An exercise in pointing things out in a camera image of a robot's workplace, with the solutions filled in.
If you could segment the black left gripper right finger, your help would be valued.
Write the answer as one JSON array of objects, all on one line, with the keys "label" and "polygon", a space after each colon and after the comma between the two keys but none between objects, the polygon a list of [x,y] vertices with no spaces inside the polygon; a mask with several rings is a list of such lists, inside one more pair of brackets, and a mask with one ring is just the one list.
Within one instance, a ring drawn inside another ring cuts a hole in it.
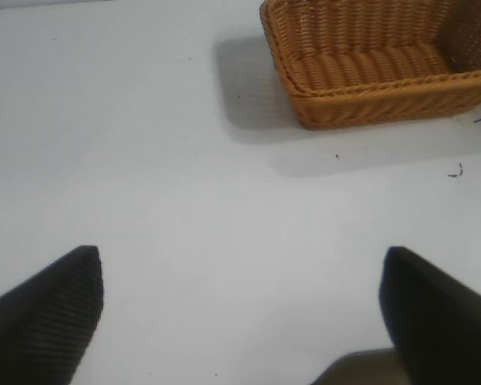
[{"label": "black left gripper right finger", "polygon": [[386,252],[386,329],[413,384],[481,384],[481,295],[413,251]]}]

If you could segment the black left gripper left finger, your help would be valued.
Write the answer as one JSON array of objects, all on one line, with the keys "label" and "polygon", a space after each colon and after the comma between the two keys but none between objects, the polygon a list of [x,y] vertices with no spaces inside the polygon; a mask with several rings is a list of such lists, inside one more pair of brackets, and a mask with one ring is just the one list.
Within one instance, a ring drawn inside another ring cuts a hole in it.
[{"label": "black left gripper left finger", "polygon": [[0,296],[0,384],[69,384],[103,311],[99,250],[81,245]]}]

